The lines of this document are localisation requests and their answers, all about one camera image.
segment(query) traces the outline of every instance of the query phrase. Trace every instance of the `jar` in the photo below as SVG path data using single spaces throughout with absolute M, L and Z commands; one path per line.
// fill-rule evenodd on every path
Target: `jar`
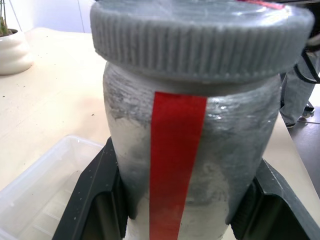
M 275 124 L 277 74 L 295 64 L 312 25 L 307 10 L 278 4 L 93 5 L 127 239 L 222 239 Z

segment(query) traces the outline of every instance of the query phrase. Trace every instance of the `floor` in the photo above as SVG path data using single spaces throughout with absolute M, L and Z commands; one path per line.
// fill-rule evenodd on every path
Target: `floor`
M 289 133 L 320 197 L 320 85 L 315 86 L 309 101 L 314 116 L 300 118 Z

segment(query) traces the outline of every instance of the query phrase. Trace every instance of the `person's leg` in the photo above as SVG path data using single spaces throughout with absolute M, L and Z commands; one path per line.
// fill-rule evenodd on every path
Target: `person's leg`
M 318 71 L 318 59 L 316 55 L 309 56 L 315 69 Z M 301 57 L 298 62 L 300 72 L 307 78 L 313 79 L 305 61 Z M 310 98 L 310 95 L 315 87 L 314 84 L 304 82 L 300 80 L 295 71 L 286 73 L 285 80 L 283 81 L 285 86 L 283 88 L 283 100 L 284 106 L 281 107 L 280 113 L 287 126 L 293 126 L 298 118 L 303 113 L 305 106 Z

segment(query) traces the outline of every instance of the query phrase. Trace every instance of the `black holder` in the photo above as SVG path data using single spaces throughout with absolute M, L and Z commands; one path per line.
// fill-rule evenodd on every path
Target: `black holder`
M 111 138 L 80 175 L 53 240 L 121 240 L 128 213 Z M 320 228 L 283 176 L 262 160 L 231 221 L 237 240 L 319 240 Z

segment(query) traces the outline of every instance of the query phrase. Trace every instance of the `gray jar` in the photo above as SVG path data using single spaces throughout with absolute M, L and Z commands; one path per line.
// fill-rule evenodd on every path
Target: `gray jar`
M 294 65 L 313 25 L 307 10 L 278 6 L 233 0 L 93 5 L 94 46 L 109 61 L 105 111 L 126 189 L 129 240 L 150 239 L 155 92 L 207 98 L 178 239 L 223 237 L 277 118 L 277 74 Z

